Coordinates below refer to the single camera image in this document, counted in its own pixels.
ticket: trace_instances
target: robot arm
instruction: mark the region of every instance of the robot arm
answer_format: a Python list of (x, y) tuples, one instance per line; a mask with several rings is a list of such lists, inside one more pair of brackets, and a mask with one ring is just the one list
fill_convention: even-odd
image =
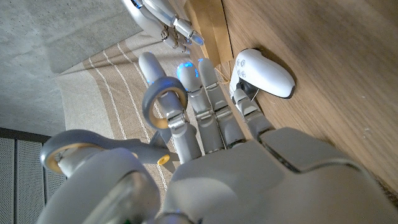
[(191, 28), (188, 21), (178, 18), (168, 0), (122, 0), (130, 15), (149, 35), (169, 47), (190, 53), (190, 41), (203, 45), (203, 38)]
[[(67, 131), (45, 143), (41, 161), (68, 176), (38, 223), (397, 223), (398, 213), (372, 177), (333, 146), (292, 128), (274, 129), (242, 90), (234, 99), (254, 139), (246, 139), (208, 59), (181, 64), (166, 77), (150, 53), (139, 57), (150, 87), (146, 121), (181, 165), (159, 190), (142, 163), (166, 165), (165, 144), (112, 141)], [(185, 109), (190, 100), (202, 155)], [(158, 100), (164, 119), (153, 115)], [(55, 160), (57, 153), (60, 159)]]

